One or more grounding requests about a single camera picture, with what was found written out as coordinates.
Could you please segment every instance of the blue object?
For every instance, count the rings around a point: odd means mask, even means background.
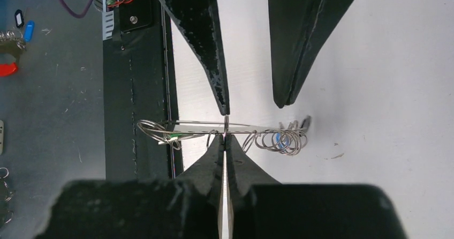
[[[27,25],[25,26],[25,34],[24,34],[24,39],[26,42],[29,42],[32,39],[34,28],[35,28],[35,22],[33,22],[31,20],[29,22],[27,22]]]

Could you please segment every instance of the metal wire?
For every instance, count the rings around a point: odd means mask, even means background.
[[[24,35],[19,30],[9,30],[6,32],[0,32],[0,42],[15,41],[17,47],[25,49],[25,42],[23,40]]]
[[[197,121],[180,121],[179,123],[193,123],[193,124],[224,124],[218,122],[197,122]],[[180,131],[168,131],[160,124],[149,120],[140,120],[137,123],[139,129],[144,132],[147,136],[158,141],[158,144],[169,144],[175,150],[181,149],[181,141],[188,140],[196,137],[208,135],[206,150],[208,150],[211,135],[220,134],[224,137],[227,133],[235,134],[227,127],[224,127],[224,131],[221,133],[216,129],[212,129],[204,133],[196,132],[180,132]],[[242,149],[246,153],[251,146],[255,144],[256,147],[262,150],[268,150],[271,152],[277,152],[282,155],[294,156],[297,155],[302,148],[307,145],[307,136],[303,132],[302,128],[298,127],[298,121],[289,124],[287,129],[265,129],[262,131],[253,130],[248,134],[245,141],[243,142]]]

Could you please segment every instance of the red object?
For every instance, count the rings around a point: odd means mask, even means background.
[[[0,77],[6,77],[17,72],[19,68],[16,63],[0,64]]]

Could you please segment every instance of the scratched black metal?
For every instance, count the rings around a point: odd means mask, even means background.
[[[216,0],[159,0],[199,59],[219,111],[230,113],[229,88]]]
[[[354,0],[268,0],[274,102],[295,102],[317,54]]]

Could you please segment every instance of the white surface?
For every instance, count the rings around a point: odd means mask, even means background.
[[[230,120],[277,126],[313,116],[299,155],[249,156],[282,182],[378,185],[409,238],[454,238],[454,0],[355,0],[284,109],[271,90],[268,0],[218,4]],[[180,118],[222,121],[179,32],[173,45]],[[203,139],[184,142],[185,168],[204,150]]]

